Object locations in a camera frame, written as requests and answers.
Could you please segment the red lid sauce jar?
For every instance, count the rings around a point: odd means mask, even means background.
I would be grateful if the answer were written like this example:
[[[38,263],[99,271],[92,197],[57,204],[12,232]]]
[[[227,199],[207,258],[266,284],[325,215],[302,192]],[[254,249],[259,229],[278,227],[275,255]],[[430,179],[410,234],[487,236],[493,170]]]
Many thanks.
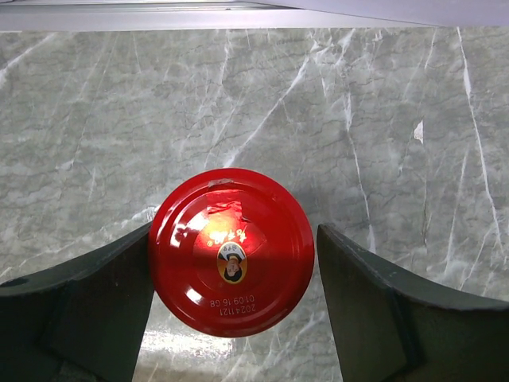
[[[150,276],[183,323],[246,337],[299,303],[314,267],[313,231],[275,180],[240,168],[209,170],[162,202],[149,233]]]

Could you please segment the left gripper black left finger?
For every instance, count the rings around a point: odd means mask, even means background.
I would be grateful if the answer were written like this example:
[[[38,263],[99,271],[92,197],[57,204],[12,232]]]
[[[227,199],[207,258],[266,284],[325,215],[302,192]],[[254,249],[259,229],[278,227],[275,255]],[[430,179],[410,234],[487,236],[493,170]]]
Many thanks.
[[[50,381],[65,364],[132,379],[154,293],[149,230],[2,283],[3,381]]]

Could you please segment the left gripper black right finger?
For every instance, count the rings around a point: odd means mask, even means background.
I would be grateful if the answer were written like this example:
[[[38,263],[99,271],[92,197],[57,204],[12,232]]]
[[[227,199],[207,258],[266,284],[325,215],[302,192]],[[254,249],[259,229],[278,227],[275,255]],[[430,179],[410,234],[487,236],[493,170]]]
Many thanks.
[[[425,279],[328,224],[317,254],[344,380],[507,380],[506,302]]]

